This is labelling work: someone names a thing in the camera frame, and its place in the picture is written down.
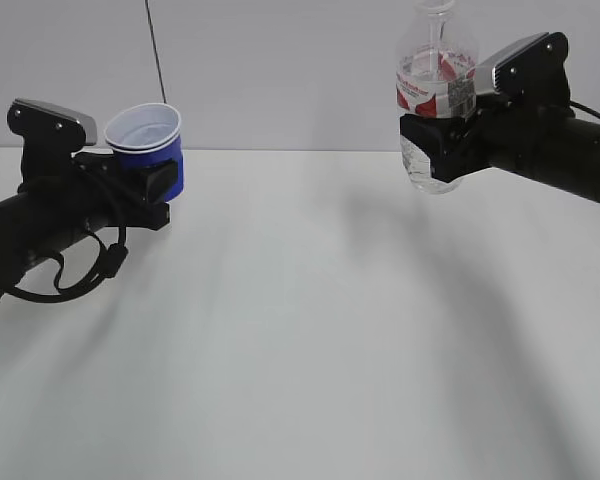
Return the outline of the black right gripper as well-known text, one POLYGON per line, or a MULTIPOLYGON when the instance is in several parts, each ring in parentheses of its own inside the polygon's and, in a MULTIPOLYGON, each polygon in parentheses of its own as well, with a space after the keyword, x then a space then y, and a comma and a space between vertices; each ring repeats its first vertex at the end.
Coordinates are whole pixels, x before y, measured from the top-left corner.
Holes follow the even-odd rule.
POLYGON ((497 168, 520 174, 520 113, 505 94, 478 95, 476 111, 460 117, 399 119, 403 165, 413 183, 455 183, 473 173, 497 168))

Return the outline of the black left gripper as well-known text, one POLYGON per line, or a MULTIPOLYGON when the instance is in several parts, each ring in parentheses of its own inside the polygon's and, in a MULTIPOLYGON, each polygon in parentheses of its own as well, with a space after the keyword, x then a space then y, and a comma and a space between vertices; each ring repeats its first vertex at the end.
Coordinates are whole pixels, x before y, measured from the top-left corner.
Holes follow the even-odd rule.
POLYGON ((116 227, 158 231, 170 223, 167 202, 178 190, 175 161, 131 169, 113 153, 82 151, 74 165, 101 191, 116 227))

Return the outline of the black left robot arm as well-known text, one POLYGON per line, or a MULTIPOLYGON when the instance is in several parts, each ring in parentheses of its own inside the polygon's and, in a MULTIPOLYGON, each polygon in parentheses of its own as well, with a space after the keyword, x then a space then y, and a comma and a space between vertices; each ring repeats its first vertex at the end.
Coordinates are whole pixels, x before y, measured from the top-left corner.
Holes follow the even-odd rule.
POLYGON ((165 197, 177 179, 172 159, 125 169, 111 154, 82 152, 24 180, 16 195, 0 202, 0 300, 66 303, 114 278, 129 253, 128 229, 158 231, 169 223, 165 197), (102 228, 115 229, 116 241, 100 243, 87 273, 61 286, 64 250, 96 238, 102 228))

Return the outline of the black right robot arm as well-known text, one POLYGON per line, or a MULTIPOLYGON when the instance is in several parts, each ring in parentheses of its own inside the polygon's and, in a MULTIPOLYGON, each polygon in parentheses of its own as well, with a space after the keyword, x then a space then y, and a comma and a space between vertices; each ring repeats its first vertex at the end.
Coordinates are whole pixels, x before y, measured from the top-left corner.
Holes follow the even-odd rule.
POLYGON ((405 114, 400 133, 443 183, 497 168, 600 204, 600 124, 569 107, 480 97, 468 119, 405 114))

